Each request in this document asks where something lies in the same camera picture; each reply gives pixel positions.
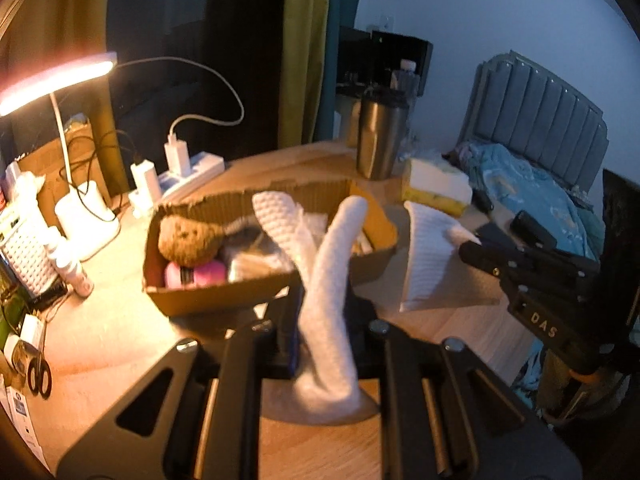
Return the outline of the white cloth wipe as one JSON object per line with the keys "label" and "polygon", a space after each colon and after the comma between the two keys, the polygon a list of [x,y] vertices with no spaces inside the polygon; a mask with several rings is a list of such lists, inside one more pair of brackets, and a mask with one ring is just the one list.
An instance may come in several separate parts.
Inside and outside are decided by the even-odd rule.
{"label": "white cloth wipe", "polygon": [[348,196],[338,206],[322,242],[314,241],[302,206],[283,192],[253,195],[262,229],[292,260],[305,289],[297,327],[305,351],[293,380],[270,380],[262,414],[299,425],[346,425],[378,412],[378,404],[358,384],[344,303],[352,244],[367,217],[368,203]]}
{"label": "white cloth wipe", "polygon": [[410,243],[401,312],[478,306],[486,299],[480,272],[465,264],[459,249],[480,240],[444,212],[404,203],[410,219]]}

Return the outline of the white woven basket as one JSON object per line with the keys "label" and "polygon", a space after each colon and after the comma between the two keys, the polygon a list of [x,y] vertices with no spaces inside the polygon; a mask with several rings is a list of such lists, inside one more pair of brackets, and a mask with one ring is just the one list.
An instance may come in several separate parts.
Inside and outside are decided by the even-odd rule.
{"label": "white woven basket", "polygon": [[32,297],[46,292],[58,272],[42,244],[47,223],[38,206],[8,205],[1,213],[1,253]]}

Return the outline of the bag of cotton swabs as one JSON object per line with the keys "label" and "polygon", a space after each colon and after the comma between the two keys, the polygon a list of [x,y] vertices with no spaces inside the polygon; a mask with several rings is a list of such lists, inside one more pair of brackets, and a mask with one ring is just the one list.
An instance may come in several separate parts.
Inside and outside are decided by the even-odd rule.
{"label": "bag of cotton swabs", "polygon": [[239,252],[228,266],[230,283],[258,280],[272,274],[285,274],[294,270],[293,263],[284,255]]}

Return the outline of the brown plush bear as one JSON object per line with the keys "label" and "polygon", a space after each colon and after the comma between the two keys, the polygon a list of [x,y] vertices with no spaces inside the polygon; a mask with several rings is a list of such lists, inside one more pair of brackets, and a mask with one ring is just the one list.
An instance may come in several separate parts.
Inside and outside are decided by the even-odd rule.
{"label": "brown plush bear", "polygon": [[224,228],[216,223],[192,220],[170,214],[160,220],[158,250],[178,266],[196,268],[209,263],[224,241]]}

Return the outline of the black car key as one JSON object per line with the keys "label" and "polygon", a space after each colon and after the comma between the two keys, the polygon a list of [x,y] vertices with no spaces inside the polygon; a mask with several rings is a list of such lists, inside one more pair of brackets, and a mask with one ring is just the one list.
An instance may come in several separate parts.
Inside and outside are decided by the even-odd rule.
{"label": "black car key", "polygon": [[480,188],[474,188],[472,191],[472,204],[483,214],[491,214],[494,211],[492,200]]}

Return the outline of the brown cardboard box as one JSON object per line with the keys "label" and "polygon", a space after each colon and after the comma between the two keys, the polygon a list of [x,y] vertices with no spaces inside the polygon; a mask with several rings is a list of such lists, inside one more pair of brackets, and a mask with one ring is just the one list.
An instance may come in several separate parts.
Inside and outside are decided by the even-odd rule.
{"label": "brown cardboard box", "polygon": [[[294,216],[319,247],[344,200],[359,197],[367,217],[350,240],[349,278],[359,285],[386,269],[398,234],[378,200],[354,180],[270,184],[292,198]],[[298,279],[296,266],[273,241],[274,229],[254,211],[257,190],[246,188],[156,208],[149,226],[143,288],[160,312],[183,316],[251,307]]]}

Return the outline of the yellow tissue box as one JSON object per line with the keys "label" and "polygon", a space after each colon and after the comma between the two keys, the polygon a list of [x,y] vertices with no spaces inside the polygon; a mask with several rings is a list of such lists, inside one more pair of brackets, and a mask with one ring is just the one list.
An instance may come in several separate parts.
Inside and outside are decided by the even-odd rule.
{"label": "yellow tissue box", "polygon": [[446,160],[412,158],[402,176],[401,199],[461,217],[472,203],[472,186]]}

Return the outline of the grey padded headboard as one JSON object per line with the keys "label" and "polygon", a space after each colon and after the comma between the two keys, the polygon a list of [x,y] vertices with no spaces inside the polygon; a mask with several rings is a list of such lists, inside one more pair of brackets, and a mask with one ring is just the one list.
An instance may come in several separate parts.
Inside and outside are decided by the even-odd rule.
{"label": "grey padded headboard", "polygon": [[564,188],[589,192],[608,150],[600,107],[515,51],[480,64],[460,141],[505,146]]}

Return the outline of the pink plush toy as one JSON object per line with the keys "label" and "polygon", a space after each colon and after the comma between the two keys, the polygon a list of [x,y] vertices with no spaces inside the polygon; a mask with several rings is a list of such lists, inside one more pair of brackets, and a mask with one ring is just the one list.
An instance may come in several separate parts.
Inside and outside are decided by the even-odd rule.
{"label": "pink plush toy", "polygon": [[218,260],[212,260],[195,268],[170,262],[164,271],[165,287],[169,289],[208,287],[224,284],[226,281],[227,267]]}

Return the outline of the black computer monitor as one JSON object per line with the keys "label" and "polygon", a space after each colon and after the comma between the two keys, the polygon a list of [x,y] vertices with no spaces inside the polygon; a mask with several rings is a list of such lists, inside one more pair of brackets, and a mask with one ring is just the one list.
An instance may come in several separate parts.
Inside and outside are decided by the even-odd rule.
{"label": "black computer monitor", "polygon": [[418,96],[424,95],[434,46],[416,38],[372,30],[364,32],[341,26],[338,36],[336,84],[339,87],[369,87],[390,82],[402,60],[416,63],[420,77]]}

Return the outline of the black smartphone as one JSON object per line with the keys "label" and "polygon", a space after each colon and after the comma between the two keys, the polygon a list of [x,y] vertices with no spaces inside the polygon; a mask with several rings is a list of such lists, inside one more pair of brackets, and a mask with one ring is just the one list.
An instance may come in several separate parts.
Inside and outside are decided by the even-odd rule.
{"label": "black smartphone", "polygon": [[494,222],[487,222],[475,230],[476,237],[480,244],[500,252],[517,252],[518,244],[503,229],[500,229]]}

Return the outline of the blue patterned blanket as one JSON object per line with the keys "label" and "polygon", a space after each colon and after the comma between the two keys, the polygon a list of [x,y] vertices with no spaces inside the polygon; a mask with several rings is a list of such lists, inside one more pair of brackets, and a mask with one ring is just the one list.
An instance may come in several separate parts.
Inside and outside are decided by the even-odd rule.
{"label": "blue patterned blanket", "polygon": [[547,171],[495,143],[464,141],[451,157],[469,176],[473,188],[484,191],[512,214],[526,211],[555,237],[559,249],[600,259],[604,222]]}

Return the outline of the clear water bottle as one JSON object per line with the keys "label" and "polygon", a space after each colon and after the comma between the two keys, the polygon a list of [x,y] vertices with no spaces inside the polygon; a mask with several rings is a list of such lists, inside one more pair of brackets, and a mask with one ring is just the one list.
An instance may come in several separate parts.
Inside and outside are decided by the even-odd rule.
{"label": "clear water bottle", "polygon": [[405,95],[409,107],[406,120],[406,132],[400,142],[398,151],[398,160],[400,162],[407,160],[414,152],[412,120],[414,109],[416,108],[419,84],[420,76],[416,73],[416,62],[401,60],[398,70],[393,71],[392,79],[390,80],[390,88],[402,92]]}

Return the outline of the white pill bottle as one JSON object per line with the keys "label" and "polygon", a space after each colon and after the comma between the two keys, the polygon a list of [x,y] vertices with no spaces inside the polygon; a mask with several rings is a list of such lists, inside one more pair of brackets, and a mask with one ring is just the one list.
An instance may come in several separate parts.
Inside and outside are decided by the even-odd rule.
{"label": "white pill bottle", "polygon": [[68,240],[56,226],[49,226],[43,233],[42,246],[47,253],[50,263],[55,264],[56,258],[64,254]]}
{"label": "white pill bottle", "polygon": [[88,298],[91,295],[94,289],[93,282],[77,259],[69,255],[60,255],[56,258],[55,264],[62,279],[72,286],[78,296]]}

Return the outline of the grey knitted sock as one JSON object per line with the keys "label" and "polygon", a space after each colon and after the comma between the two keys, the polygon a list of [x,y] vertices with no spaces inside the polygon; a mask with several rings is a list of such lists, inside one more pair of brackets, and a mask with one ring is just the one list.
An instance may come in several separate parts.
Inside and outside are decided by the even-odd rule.
{"label": "grey knitted sock", "polygon": [[268,236],[254,214],[237,218],[224,226],[224,246],[258,250]]}

